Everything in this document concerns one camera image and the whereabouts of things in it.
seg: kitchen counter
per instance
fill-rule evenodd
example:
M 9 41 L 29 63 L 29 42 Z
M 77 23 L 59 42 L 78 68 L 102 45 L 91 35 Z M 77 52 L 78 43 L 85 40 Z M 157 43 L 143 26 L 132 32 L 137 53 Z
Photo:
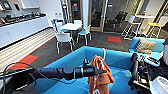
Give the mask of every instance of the kitchen counter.
M 42 14 L 40 16 L 35 16 L 35 17 L 20 18 L 20 19 L 17 19 L 15 21 L 12 21 L 12 22 L 6 22 L 4 24 L 0 24 L 0 27 L 6 26 L 6 25 L 11 25 L 11 24 L 14 24 L 14 23 L 23 22 L 23 21 L 28 21 L 28 20 L 32 20 L 32 19 L 36 19 L 36 18 L 40 18 L 40 17 L 44 17 L 44 16 L 46 16 L 46 15 Z

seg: red carpet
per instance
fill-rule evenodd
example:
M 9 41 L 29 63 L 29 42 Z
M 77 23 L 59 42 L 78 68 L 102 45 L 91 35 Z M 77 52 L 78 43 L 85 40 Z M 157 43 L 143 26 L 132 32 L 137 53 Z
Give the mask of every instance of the red carpet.
M 120 39 L 120 37 L 108 36 L 108 41 L 121 42 L 121 39 Z
M 38 58 L 37 56 L 27 55 L 18 62 L 31 64 L 37 58 Z M 28 65 L 17 63 L 15 65 L 11 66 L 9 69 L 25 69 L 27 66 Z

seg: glass door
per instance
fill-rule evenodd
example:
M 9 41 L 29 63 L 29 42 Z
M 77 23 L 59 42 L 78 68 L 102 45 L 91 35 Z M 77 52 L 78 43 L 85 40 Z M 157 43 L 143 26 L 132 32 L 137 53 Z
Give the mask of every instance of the glass door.
M 89 1 L 89 25 L 91 25 L 91 31 L 103 31 L 106 2 L 107 0 Z
M 70 22 L 74 20 L 83 20 L 82 18 L 82 0 L 67 0 Z

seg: blue sofa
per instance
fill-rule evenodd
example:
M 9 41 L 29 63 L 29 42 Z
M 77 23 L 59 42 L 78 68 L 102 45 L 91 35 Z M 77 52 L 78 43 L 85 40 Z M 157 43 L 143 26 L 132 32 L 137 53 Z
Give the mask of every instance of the blue sofa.
M 103 50 L 101 48 L 83 46 L 45 68 L 79 67 L 82 65 L 84 59 L 91 61 L 95 55 L 103 57 Z M 132 62 L 130 61 L 131 56 L 132 53 L 106 50 L 105 62 L 111 69 L 114 77 L 114 83 L 108 85 L 111 94 L 137 94 L 137 90 L 130 90 L 130 86 L 128 85 L 128 81 L 132 77 L 129 71 L 132 66 Z M 87 79 L 87 77 L 83 77 L 77 79 L 72 84 L 64 84 L 59 81 L 42 78 L 37 80 L 35 88 L 41 94 L 89 94 Z M 73 80 L 66 81 L 65 79 L 61 79 L 61 81 L 72 82 Z
M 138 53 L 135 52 L 136 47 L 138 46 L 139 40 L 140 39 L 144 39 L 144 40 L 148 40 L 148 41 L 154 41 L 156 42 L 155 47 L 153 48 L 151 54 L 143 54 L 143 53 Z M 129 46 L 129 52 L 130 53 L 137 53 L 139 56 L 143 55 L 143 56 L 151 56 L 155 59 L 159 59 L 159 55 L 161 53 L 161 51 L 163 51 L 163 47 L 164 45 L 162 44 L 165 41 L 165 39 L 155 39 L 155 38 L 145 38 L 145 37 L 134 37 L 131 41 L 131 44 Z

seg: glass partition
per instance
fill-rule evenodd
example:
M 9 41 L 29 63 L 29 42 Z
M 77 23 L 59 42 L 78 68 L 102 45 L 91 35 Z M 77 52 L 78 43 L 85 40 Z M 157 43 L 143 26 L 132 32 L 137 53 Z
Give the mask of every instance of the glass partition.
M 82 20 L 82 0 L 67 0 L 70 22 Z
M 92 0 L 91 26 L 100 27 L 103 0 Z

